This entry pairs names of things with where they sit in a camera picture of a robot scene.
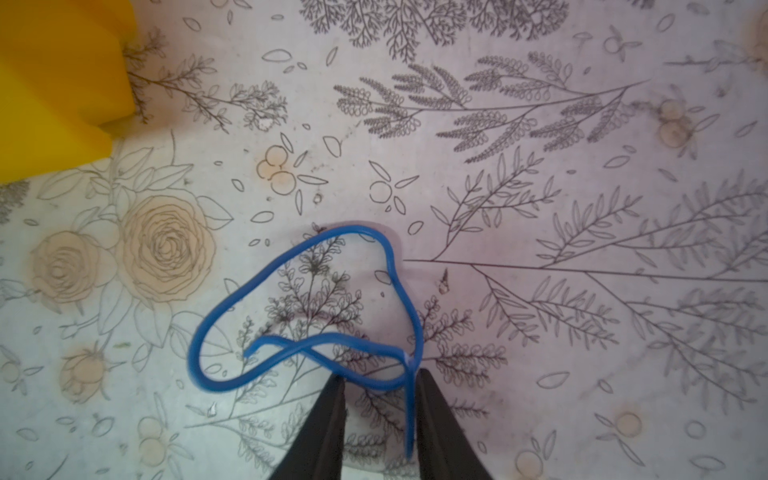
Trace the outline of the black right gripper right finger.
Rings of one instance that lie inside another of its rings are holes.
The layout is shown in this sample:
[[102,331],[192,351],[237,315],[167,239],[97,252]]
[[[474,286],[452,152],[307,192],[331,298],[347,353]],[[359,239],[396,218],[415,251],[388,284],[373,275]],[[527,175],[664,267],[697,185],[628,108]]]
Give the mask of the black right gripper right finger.
[[421,479],[492,479],[427,369],[416,375],[415,421]]

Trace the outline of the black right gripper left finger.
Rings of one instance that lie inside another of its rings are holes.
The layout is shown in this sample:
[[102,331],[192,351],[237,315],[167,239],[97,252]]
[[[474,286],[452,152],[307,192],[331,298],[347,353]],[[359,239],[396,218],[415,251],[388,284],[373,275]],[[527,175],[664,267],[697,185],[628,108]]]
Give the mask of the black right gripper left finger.
[[346,418],[345,380],[339,375],[332,375],[270,478],[339,480],[343,467]]

